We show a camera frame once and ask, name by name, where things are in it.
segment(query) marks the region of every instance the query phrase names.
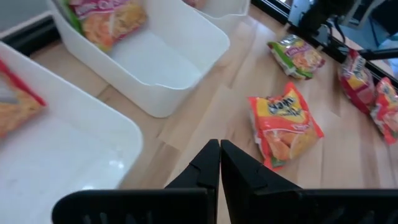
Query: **wooden table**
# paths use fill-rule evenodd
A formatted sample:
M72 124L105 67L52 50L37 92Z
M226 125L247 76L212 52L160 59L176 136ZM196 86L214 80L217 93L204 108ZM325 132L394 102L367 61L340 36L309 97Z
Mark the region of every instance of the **wooden table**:
M282 26L255 7L231 36L231 48L169 118L153 118L56 43L32 58L134 120L145 137L144 150L122 189L162 188L179 175L209 139L229 139L262 160L253 140L247 96L279 95L289 79L270 55L267 41ZM384 144L373 122L343 95L337 63L313 80L296 82L325 133L317 145L279 172L303 188L393 188L398 150ZM220 188L219 223L229 223Z

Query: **white plastic bin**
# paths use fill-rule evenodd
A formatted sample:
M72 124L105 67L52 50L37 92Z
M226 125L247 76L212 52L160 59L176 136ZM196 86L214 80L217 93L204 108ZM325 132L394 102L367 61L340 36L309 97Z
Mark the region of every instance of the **white plastic bin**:
M229 48L228 36L181 0L145 0L146 26L106 55L47 2L68 51L158 118L172 114Z
M0 42L0 58L47 107L0 142L0 223L51 223L83 189L118 188L142 151L139 127Z
M249 13L250 0L206 0L198 12L227 35L230 35L243 17Z

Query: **red noodle package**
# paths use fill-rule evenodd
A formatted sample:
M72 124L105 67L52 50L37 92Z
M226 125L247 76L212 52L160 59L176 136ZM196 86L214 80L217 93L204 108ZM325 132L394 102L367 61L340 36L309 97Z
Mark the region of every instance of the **red noodle package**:
M384 135L387 144L398 139L398 95L390 79L383 78L376 88L376 106L371 112L374 122Z
M338 71L344 93L363 113L369 114L374 106L375 89L370 71L365 68L366 60L350 49L346 61Z
M45 106L0 60L0 136L18 128Z
M147 19L138 0L65 1L73 12L71 20L80 21L76 29L105 52Z

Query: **yellow noodle package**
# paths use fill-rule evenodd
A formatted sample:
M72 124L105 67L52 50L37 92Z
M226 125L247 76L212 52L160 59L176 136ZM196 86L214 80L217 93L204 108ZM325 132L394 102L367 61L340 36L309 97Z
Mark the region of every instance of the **yellow noodle package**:
M135 0L66 1L80 21L76 30L105 52L147 20L144 8Z

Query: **instant noodle packet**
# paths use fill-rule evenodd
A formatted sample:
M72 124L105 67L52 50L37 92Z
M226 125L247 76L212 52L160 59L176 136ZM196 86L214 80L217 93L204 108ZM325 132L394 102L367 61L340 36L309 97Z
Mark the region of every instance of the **instant noodle packet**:
M301 80L313 78L313 73L325 64L318 51L296 35L269 42L268 47L285 74Z
M370 71L365 68L366 60L353 49L338 70L338 78L345 95L363 113L369 114L374 106L375 87Z
M0 137L37 114L45 102L0 60Z
M144 8L133 0L66 0L80 21L82 34L108 52L118 40L138 29L147 19Z
M373 121L387 144L398 139L398 95L390 79L382 78L376 87L376 105L371 112Z
M264 156L264 165L278 170L323 137L308 105L293 83L283 96L249 97L255 140Z

